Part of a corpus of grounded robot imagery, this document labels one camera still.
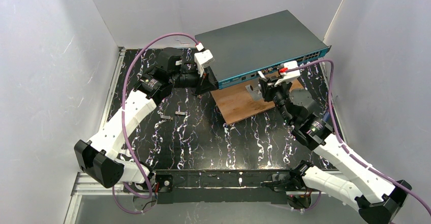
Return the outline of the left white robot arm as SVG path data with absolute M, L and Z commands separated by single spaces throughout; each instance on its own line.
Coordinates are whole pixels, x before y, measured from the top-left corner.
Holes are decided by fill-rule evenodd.
M 194 55 L 195 69 L 188 70 L 180 49 L 164 48 L 155 64 L 126 92 L 123 105 L 102 129 L 87 141 L 75 144 L 80 169 L 105 188 L 123 182 L 143 184 L 152 191 L 155 170 L 141 162 L 132 150 L 132 162 L 120 160 L 120 150 L 124 145 L 131 148 L 129 135 L 174 88 L 191 88 L 196 95 L 216 90 L 217 82 L 210 68 L 213 61 L 210 50 L 199 48 Z

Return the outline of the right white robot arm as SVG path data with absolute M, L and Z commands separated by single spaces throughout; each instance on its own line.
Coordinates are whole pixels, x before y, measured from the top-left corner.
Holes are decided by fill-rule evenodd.
M 275 79 L 259 79 L 266 102 L 274 102 L 284 122 L 293 127 L 292 135 L 301 145 L 328 160 L 344 179 L 328 174 L 312 163 L 301 161 L 288 174 L 274 174 L 262 186 L 273 191 L 293 188 L 318 189 L 349 205 L 367 223 L 391 223 L 403 206 L 411 186 L 404 180 L 395 183 L 376 174 L 352 149 L 338 142 L 333 127 L 315 113 L 318 104 L 305 89 L 291 89 L 291 83 L 275 85 Z

